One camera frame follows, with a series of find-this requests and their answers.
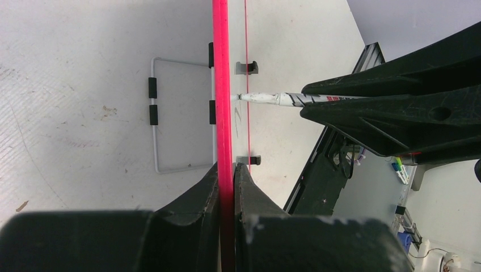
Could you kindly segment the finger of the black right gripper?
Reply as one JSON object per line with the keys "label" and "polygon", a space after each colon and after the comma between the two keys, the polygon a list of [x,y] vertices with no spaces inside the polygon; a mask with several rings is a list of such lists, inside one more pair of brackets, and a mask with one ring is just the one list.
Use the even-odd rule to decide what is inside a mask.
{"label": "finger of the black right gripper", "polygon": [[307,84],[303,94],[427,95],[480,89],[480,23],[371,69]]}
{"label": "finger of the black right gripper", "polygon": [[480,157],[480,86],[319,103],[300,115],[378,156]]}

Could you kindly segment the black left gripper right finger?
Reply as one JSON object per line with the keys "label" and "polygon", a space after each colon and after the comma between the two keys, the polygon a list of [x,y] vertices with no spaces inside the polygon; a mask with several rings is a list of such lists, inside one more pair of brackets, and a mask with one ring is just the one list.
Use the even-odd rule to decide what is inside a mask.
{"label": "black left gripper right finger", "polygon": [[236,271],[411,271],[391,229],[376,219],[289,215],[234,172]]}

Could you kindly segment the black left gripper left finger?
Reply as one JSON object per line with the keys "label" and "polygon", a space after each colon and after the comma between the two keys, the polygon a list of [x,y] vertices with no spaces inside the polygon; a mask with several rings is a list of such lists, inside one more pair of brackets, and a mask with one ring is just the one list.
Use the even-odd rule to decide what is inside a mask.
{"label": "black left gripper left finger", "polygon": [[216,271],[218,169],[157,211],[27,212],[1,229],[2,271]]}

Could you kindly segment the red framed whiteboard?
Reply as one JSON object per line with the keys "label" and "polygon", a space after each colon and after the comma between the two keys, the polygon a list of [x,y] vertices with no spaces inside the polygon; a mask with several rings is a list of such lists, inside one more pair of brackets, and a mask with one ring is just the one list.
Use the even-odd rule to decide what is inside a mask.
{"label": "red framed whiteboard", "polygon": [[143,271],[242,271],[240,181],[251,166],[249,105],[237,97],[257,72],[248,60],[246,1],[213,2],[214,166],[155,213]]}

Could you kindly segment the black whiteboard marker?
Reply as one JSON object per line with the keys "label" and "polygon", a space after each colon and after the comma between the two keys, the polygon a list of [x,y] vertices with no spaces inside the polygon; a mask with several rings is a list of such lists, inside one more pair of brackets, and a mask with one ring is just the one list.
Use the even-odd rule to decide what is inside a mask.
{"label": "black whiteboard marker", "polygon": [[230,95],[231,101],[245,101],[255,104],[278,105],[282,107],[305,107],[316,103],[327,103],[350,99],[363,99],[361,96],[319,95],[302,93],[243,93]]}

